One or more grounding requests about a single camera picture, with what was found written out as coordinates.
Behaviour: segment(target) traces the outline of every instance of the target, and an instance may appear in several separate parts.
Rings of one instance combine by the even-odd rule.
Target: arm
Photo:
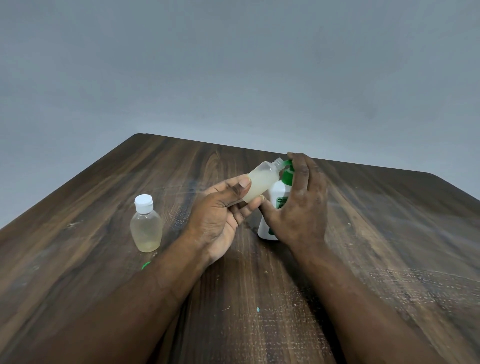
[[[249,190],[239,176],[200,194],[183,234],[145,270],[48,340],[35,363],[145,363],[195,282],[231,246],[263,198],[231,203]]]
[[[289,157],[295,168],[290,198],[280,210],[268,201],[260,209],[310,279],[348,363],[445,363],[328,249],[326,178],[309,157]]]

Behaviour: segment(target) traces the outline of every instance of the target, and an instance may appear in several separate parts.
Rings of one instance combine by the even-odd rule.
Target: person's left hand
[[[232,245],[238,226],[263,202],[264,197],[253,199],[248,205],[240,202],[252,182],[244,174],[220,182],[202,192],[193,203],[186,233],[198,239],[213,263]]]

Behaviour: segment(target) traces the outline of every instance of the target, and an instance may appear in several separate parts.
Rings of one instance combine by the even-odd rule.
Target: bottle
[[[287,203],[288,197],[290,196],[290,192],[292,190],[293,175],[295,170],[293,169],[291,160],[287,160],[285,165],[290,166],[290,168],[283,172],[282,180],[276,182],[268,190],[270,194],[270,202],[275,208],[282,208],[283,205]],[[257,233],[262,239],[278,240],[273,230],[267,225],[263,216]]]
[[[248,204],[254,198],[260,196],[262,193],[268,190],[272,184],[280,179],[280,171],[283,168],[284,161],[282,158],[278,158],[271,163],[263,162],[257,168],[251,171],[248,176],[252,181],[252,186],[243,200]]]
[[[152,252],[160,246],[163,221],[153,210],[153,199],[149,194],[137,196],[135,207],[137,212],[130,221],[133,240],[141,252]]]

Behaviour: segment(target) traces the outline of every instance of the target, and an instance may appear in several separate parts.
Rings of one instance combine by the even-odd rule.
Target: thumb
[[[270,201],[265,199],[259,207],[262,215],[265,218],[265,222],[268,226],[272,227],[272,224],[275,224],[275,221],[278,218],[280,211],[276,209]]]
[[[234,202],[238,202],[247,194],[251,183],[252,181],[248,176],[243,176],[235,186],[231,186],[221,192],[218,192],[216,194],[218,201],[221,202],[225,207],[233,204]]]

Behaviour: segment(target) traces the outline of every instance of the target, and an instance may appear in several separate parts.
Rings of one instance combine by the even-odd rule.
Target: wooden table
[[[198,191],[285,157],[136,134],[0,231],[0,363],[106,297],[179,234]],[[317,160],[328,244],[450,363],[480,361],[480,202],[431,174]],[[151,194],[159,253],[130,236]],[[151,363],[342,363],[332,326],[254,214],[195,285]]]

